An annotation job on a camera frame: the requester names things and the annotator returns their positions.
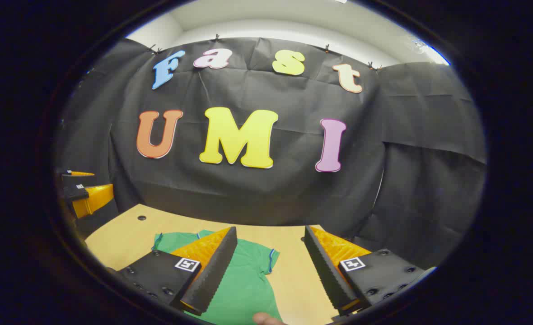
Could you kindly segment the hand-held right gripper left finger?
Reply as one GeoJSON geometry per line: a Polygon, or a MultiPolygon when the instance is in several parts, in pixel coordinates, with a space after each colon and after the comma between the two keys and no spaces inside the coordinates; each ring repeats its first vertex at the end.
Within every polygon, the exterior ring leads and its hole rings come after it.
{"type": "Polygon", "coordinates": [[[167,253],[158,249],[108,271],[128,290],[165,308],[206,312],[235,252],[236,227],[227,227],[167,253]]]}

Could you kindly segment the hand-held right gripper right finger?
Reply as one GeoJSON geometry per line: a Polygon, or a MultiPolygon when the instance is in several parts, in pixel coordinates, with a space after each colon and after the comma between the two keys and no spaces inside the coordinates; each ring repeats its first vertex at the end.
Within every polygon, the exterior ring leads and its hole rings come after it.
{"type": "Polygon", "coordinates": [[[415,286],[430,275],[389,249],[369,251],[314,226],[304,227],[304,244],[339,316],[351,316],[415,286]]]}

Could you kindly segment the green T-shirt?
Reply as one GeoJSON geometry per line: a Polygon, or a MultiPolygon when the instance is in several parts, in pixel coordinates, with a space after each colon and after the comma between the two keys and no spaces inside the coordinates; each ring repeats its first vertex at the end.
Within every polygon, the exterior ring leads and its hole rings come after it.
{"type": "Polygon", "coordinates": [[[238,244],[215,296],[199,319],[215,325],[255,325],[252,317],[266,313],[281,321],[268,275],[279,251],[238,239],[238,244]]]}

